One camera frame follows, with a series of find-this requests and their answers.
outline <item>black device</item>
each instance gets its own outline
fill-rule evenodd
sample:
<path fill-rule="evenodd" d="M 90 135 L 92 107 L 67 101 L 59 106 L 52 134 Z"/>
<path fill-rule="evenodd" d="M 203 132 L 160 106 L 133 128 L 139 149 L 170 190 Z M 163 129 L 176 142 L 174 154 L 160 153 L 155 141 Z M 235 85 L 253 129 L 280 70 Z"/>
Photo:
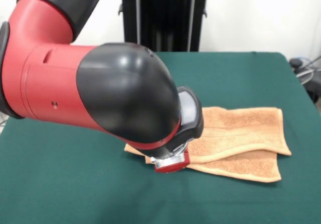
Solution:
<path fill-rule="evenodd" d="M 206 0 L 122 0 L 126 42 L 153 51 L 198 51 Z"/>

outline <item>red robot arm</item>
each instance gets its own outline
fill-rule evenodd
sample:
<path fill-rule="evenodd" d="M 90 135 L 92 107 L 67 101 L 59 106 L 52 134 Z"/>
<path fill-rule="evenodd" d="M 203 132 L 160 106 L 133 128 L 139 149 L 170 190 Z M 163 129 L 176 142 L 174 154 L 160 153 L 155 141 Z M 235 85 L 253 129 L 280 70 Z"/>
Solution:
<path fill-rule="evenodd" d="M 70 45 L 98 1 L 17 1 L 0 30 L 0 111 L 104 131 L 158 160 L 181 154 L 203 131 L 193 91 L 143 46 Z"/>

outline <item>table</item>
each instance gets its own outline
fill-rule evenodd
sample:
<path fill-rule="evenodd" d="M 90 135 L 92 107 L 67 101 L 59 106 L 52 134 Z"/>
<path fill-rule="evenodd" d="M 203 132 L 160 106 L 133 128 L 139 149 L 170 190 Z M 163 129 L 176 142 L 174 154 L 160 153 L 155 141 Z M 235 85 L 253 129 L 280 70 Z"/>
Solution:
<path fill-rule="evenodd" d="M 0 136 L 0 223 L 321 223 L 321 118 L 278 53 L 159 53 L 203 106 L 283 110 L 291 157 L 263 184 L 157 174 L 104 133 L 10 119 Z"/>

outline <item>folded towel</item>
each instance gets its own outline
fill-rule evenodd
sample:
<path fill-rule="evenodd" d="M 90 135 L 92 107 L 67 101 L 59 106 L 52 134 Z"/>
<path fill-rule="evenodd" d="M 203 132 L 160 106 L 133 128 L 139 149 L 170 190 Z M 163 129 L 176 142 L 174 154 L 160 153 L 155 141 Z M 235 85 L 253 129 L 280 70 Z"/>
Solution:
<path fill-rule="evenodd" d="M 280 109 L 203 108 L 204 131 L 188 145 L 188 168 L 233 178 L 274 182 L 281 179 L 277 153 L 291 155 Z M 129 145 L 125 151 L 143 155 Z"/>

